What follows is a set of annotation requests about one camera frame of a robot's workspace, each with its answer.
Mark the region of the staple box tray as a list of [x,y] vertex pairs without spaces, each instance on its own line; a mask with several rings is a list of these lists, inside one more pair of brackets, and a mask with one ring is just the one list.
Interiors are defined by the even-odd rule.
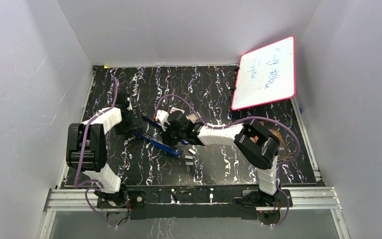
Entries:
[[189,119],[192,123],[197,123],[200,121],[199,117],[194,113],[187,115],[186,118]]

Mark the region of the red white staple box sleeve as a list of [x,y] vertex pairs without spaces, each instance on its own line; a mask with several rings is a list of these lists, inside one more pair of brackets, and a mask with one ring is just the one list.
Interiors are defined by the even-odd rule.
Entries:
[[176,108],[176,107],[172,107],[171,110],[170,110],[170,113],[173,113],[173,112],[176,112],[176,111],[179,111],[181,113],[184,113],[185,111],[182,110],[182,109],[179,109],[179,108]]

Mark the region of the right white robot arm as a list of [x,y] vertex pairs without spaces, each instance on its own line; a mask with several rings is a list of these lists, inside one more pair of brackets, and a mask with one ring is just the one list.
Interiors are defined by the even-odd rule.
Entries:
[[257,169],[261,202],[273,206],[280,199],[277,163],[280,140],[256,119],[232,126],[192,121],[181,111],[156,112],[163,144],[176,146],[181,140],[191,145],[229,145],[237,147]]

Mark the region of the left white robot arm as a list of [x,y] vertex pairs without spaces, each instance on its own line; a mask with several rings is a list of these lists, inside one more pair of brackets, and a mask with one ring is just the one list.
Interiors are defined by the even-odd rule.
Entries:
[[83,123],[73,123],[68,128],[66,164],[96,182],[103,193],[116,207],[128,203],[129,195],[121,189],[121,178],[107,163],[106,134],[115,130],[118,135],[127,135],[132,130],[142,129],[143,120],[134,112],[131,97],[126,92],[117,94],[113,106],[103,108]]

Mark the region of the blue stapler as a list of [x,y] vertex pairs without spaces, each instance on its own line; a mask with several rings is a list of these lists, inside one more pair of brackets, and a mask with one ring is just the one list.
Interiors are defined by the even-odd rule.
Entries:
[[132,135],[137,136],[141,139],[144,139],[145,141],[151,143],[153,146],[155,146],[158,149],[161,149],[165,151],[166,153],[173,155],[173,156],[179,156],[181,154],[181,150],[175,147],[170,147],[168,145],[163,144],[163,142],[156,137],[140,131],[138,129],[133,129],[129,131]]
[[[158,129],[162,129],[162,126],[153,119],[152,116],[150,116],[149,114],[147,114],[146,112],[141,112],[141,115],[142,115],[142,118],[144,120],[146,120],[147,122],[149,122],[150,124],[152,124],[153,126],[155,126],[156,128]],[[180,139],[179,142],[181,142],[182,144],[184,145],[188,145],[189,143],[187,141],[185,141],[184,139]]]

